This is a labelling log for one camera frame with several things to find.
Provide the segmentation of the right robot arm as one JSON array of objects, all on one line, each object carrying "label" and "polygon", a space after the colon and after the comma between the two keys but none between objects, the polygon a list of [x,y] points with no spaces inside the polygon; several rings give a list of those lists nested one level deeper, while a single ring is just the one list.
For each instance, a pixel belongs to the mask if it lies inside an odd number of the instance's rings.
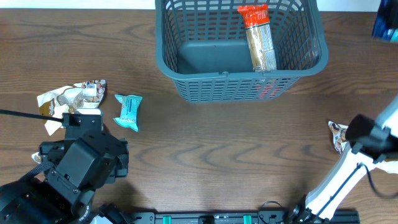
[{"label": "right robot arm", "polygon": [[375,168],[397,172],[397,98],[376,119],[362,114],[353,118],[345,138],[347,144],[338,162],[286,216],[285,223],[330,223],[339,204],[365,175],[379,198],[397,198],[396,193],[378,191],[371,178]]}]

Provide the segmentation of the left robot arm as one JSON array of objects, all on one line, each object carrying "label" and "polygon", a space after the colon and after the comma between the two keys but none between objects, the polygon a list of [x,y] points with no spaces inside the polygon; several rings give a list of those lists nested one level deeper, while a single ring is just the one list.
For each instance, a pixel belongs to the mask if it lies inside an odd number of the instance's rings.
[{"label": "left robot arm", "polygon": [[58,121],[65,138],[43,142],[37,166],[1,186],[1,223],[83,223],[96,190],[128,175],[128,143],[105,131],[101,110],[78,109]]}]

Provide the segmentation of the grey plastic laundry basket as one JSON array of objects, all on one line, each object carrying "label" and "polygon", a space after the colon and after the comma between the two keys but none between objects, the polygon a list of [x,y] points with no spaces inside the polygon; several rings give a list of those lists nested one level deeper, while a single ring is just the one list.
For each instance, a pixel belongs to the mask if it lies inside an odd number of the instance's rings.
[{"label": "grey plastic laundry basket", "polygon": [[277,68],[255,71],[244,21],[246,0],[156,0],[155,58],[191,103],[262,101],[320,73],[328,48],[316,0],[269,1]]}]

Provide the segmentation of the blue Kleenex tissue pack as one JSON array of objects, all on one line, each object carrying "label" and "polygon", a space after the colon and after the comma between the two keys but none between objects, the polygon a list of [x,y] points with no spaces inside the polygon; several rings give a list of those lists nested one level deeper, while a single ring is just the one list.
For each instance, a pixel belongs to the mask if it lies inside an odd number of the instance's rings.
[{"label": "blue Kleenex tissue pack", "polygon": [[397,43],[397,0],[381,0],[372,37]]}]

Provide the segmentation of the orange spaghetti pasta package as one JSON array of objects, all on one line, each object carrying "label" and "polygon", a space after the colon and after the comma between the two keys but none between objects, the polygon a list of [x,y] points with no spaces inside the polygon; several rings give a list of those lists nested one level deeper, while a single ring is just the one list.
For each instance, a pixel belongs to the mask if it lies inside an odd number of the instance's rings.
[{"label": "orange spaghetti pasta package", "polygon": [[243,17],[253,70],[255,72],[277,70],[269,6],[267,4],[239,6],[238,12]]}]

